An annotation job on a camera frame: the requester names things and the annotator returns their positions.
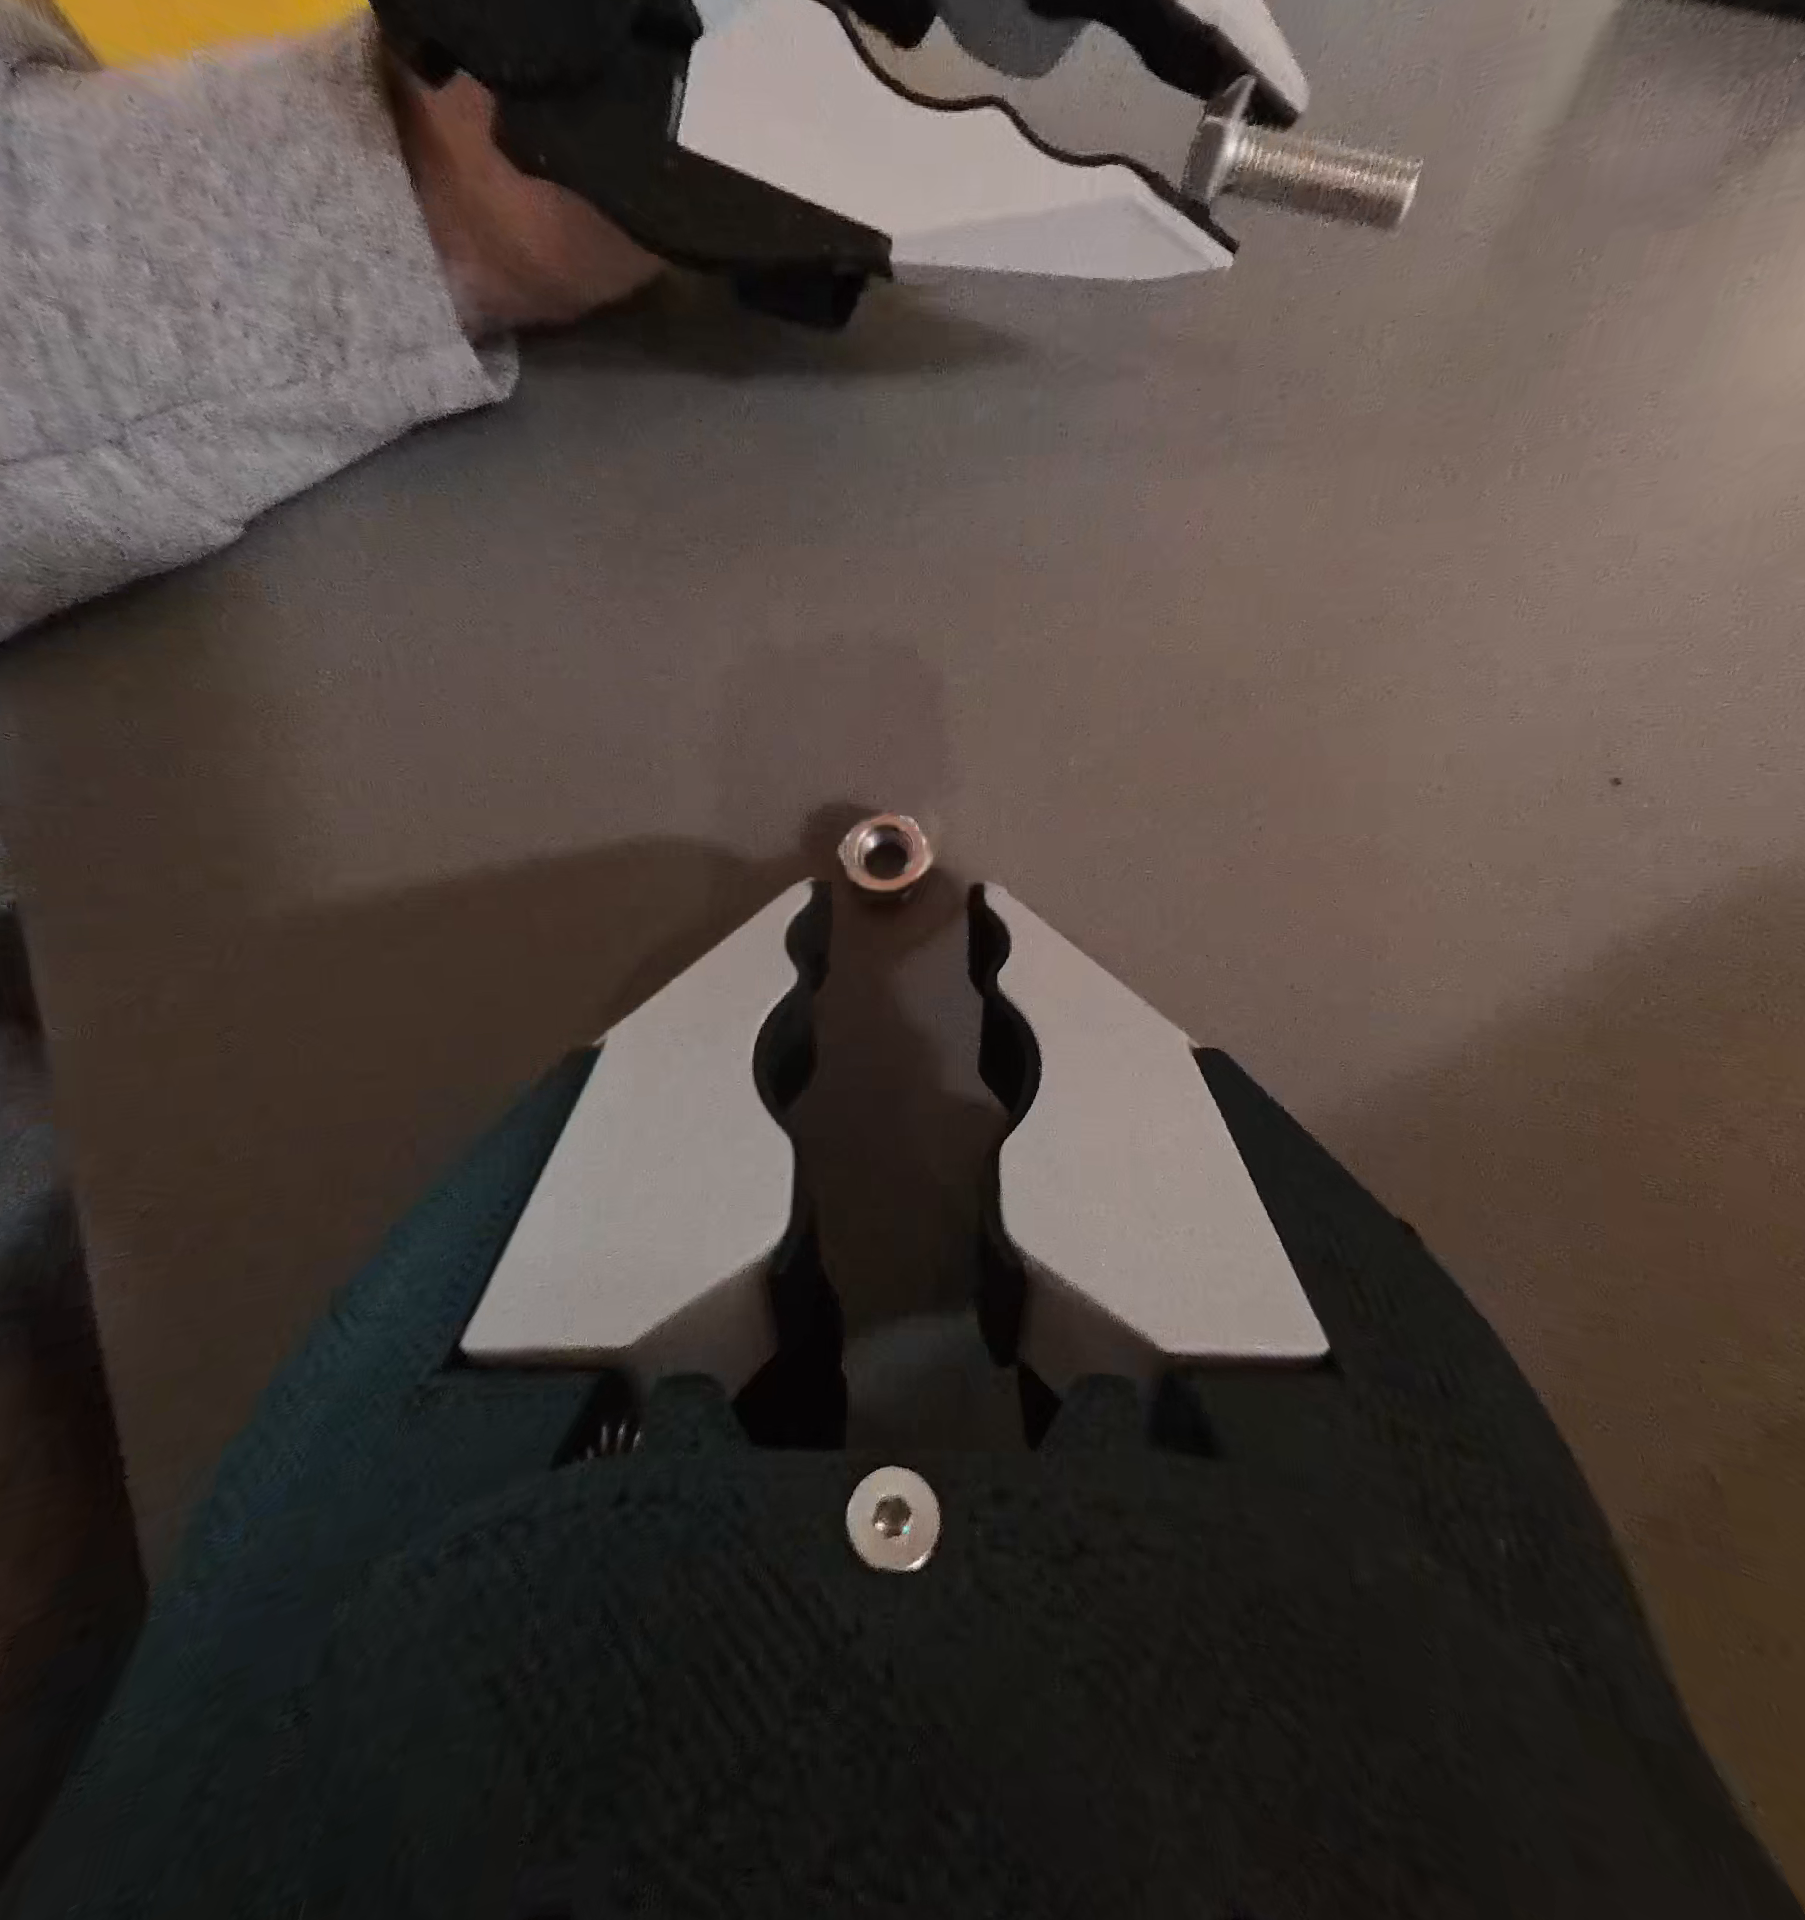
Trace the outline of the silver metal bolt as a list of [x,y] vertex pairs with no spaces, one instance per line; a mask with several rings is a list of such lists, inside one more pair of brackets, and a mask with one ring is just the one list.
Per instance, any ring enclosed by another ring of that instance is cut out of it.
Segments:
[[1217,211],[1246,202],[1341,228],[1399,229],[1414,207],[1424,161],[1255,115],[1256,81],[1244,76],[1202,109],[1178,191]]

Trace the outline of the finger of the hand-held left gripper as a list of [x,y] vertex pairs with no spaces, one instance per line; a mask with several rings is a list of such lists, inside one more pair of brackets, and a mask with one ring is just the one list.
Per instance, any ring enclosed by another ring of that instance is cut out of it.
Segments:
[[1272,11],[1260,1],[1029,1],[1044,22],[1115,34],[1160,83],[1204,104],[1250,83],[1250,115],[1294,128],[1309,81]]
[[918,104],[829,4],[700,4],[695,155],[884,235],[900,275],[1210,275],[1234,246],[1124,159],[1053,155],[997,104]]

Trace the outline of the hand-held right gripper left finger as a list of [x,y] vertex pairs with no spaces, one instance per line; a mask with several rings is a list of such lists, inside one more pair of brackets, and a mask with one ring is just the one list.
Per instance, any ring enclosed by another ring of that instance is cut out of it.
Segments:
[[818,1054],[831,885],[800,880],[591,1045],[460,1334],[464,1362],[723,1386],[773,1448],[836,1448],[845,1316],[791,1113]]

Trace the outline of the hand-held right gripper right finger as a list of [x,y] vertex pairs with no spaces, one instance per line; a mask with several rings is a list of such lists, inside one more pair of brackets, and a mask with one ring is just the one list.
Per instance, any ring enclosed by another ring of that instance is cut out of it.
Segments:
[[1330,1362],[1202,1045],[1002,884],[967,896],[978,1072],[1002,1107],[976,1319],[1029,1448],[1115,1379],[1148,1415],[1173,1379]]

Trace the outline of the silver metal nut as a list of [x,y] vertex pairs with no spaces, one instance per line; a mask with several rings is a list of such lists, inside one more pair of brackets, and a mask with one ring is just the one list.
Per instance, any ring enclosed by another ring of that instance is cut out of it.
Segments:
[[905,812],[881,812],[845,830],[836,849],[846,884],[868,900],[900,903],[934,868],[926,828]]

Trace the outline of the person's left hand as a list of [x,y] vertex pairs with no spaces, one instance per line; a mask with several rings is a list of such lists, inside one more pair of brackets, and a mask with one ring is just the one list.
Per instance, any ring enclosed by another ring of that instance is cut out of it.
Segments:
[[489,90],[432,83],[381,43],[410,190],[464,336],[566,328],[655,286],[667,265],[579,194],[521,172],[494,138]]

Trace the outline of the yellow plastic bin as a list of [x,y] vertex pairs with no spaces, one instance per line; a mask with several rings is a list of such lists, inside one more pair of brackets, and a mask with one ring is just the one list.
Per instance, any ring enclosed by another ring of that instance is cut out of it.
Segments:
[[367,1],[53,1],[107,68],[310,35],[367,11]]

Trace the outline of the person's left forearm grey sleeve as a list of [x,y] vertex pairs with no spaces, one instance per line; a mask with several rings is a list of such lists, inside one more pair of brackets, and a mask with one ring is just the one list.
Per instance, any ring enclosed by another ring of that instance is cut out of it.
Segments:
[[0,645],[514,384],[363,14],[104,69],[0,4]]

